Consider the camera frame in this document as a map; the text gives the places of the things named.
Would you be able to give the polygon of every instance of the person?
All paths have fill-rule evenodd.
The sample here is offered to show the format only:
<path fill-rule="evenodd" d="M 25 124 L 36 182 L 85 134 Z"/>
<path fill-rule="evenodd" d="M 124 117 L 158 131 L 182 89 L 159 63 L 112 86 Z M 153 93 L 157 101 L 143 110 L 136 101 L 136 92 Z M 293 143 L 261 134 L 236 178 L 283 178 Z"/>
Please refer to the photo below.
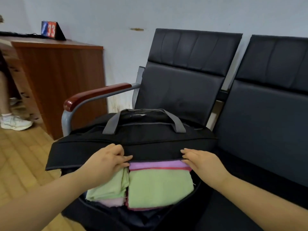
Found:
<path fill-rule="evenodd" d="M 23 120 L 19 116 L 14 116 L 10 111 L 10 101 L 7 89 L 7 79 L 1 71 L 0 64 L 0 112 L 1 112 L 1 128 L 22 131 L 32 126 L 33 122 Z"/>
<path fill-rule="evenodd" d="M 308 211 L 232 176 L 219 158 L 207 151 L 183 149 L 183 162 L 213 189 L 233 202 L 262 229 L 308 230 Z M 94 153 L 75 172 L 29 192 L 0 208 L 0 230 L 39 231 L 83 192 L 108 182 L 132 156 L 110 144 Z"/>

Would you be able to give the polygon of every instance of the wooden floor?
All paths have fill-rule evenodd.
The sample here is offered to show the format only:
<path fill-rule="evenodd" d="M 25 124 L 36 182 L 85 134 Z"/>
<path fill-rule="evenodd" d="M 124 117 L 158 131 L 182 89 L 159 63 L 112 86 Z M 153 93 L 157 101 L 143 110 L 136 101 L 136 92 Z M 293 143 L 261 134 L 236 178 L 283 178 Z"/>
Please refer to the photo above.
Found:
<path fill-rule="evenodd" d="M 14 114 L 27 118 L 22 105 Z M 14 131 L 0 128 L 0 206 L 60 176 L 44 170 L 53 140 L 40 127 Z M 59 214 L 44 231 L 81 231 L 83 227 Z"/>

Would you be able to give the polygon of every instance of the black duffel bag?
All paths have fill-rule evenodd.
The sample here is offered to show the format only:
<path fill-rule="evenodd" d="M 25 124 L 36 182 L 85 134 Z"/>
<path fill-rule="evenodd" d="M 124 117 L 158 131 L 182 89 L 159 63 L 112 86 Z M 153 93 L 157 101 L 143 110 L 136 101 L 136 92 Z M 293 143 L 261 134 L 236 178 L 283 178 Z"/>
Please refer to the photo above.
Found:
<path fill-rule="evenodd" d="M 206 127 L 180 120 L 163 109 L 126 109 L 107 114 L 52 144 L 46 170 L 62 174 L 81 167 L 89 157 L 110 143 L 121 144 L 131 162 L 182 159 L 183 148 L 211 151 L 217 138 Z M 191 171 L 194 191 L 180 202 L 157 211 L 135 212 L 127 207 L 109 208 L 81 195 L 62 214 L 95 230 L 193 230 L 212 189 Z"/>

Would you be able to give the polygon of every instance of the wooden armrest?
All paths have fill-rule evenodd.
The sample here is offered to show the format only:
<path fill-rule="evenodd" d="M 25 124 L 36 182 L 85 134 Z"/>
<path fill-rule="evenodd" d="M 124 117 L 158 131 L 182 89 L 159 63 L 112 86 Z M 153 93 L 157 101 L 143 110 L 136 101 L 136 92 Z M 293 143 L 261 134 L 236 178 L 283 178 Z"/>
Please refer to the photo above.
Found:
<path fill-rule="evenodd" d="M 64 109 L 68 112 L 72 112 L 77 105 L 79 105 L 81 102 L 87 99 L 100 96 L 100 95 L 105 95 L 105 94 L 112 93 L 115 91 L 120 91 L 120 90 L 127 89 L 130 87 L 132 87 L 130 83 L 124 82 L 124 83 L 118 83 L 118 84 L 102 87 L 99 89 L 81 92 L 81 93 L 78 93 L 68 98 L 64 102 Z"/>

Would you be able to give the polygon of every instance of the bag handle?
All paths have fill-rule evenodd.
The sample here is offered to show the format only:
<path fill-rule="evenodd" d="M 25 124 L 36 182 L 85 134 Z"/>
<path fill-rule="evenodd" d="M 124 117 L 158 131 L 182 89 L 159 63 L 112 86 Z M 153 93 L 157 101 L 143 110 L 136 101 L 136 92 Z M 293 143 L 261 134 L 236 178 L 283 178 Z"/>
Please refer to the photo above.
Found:
<path fill-rule="evenodd" d="M 181 122 L 181 120 L 175 116 L 174 114 L 164 110 L 164 109 L 123 109 L 122 111 L 127 110 L 129 112 L 138 112 L 138 111 L 160 111 L 162 113 L 165 113 L 168 117 L 171 118 L 171 120 L 174 122 L 175 124 L 175 132 L 177 133 L 186 133 L 186 129 L 183 125 L 183 123 Z M 118 126 L 119 123 L 119 119 L 120 119 L 120 115 L 121 112 L 116 113 L 112 118 L 109 119 L 109 121 L 107 122 L 104 130 L 103 130 L 103 134 L 104 135 L 114 135 L 116 128 Z"/>

